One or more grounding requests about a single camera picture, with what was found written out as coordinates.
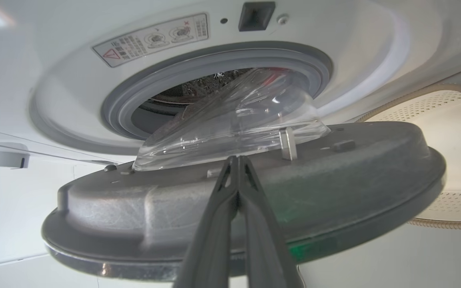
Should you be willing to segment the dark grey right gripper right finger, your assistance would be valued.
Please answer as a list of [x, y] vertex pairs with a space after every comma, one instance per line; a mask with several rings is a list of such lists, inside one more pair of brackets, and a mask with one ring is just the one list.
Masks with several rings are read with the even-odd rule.
[[245, 267], [249, 287], [305, 287], [276, 215], [246, 156], [239, 157], [239, 206], [245, 217]]

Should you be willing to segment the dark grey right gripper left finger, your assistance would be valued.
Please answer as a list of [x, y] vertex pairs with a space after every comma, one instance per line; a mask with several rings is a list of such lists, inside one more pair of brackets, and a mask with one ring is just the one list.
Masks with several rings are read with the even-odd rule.
[[231, 223], [238, 211], [238, 171], [238, 157], [230, 156], [216, 180], [174, 288], [229, 286]]

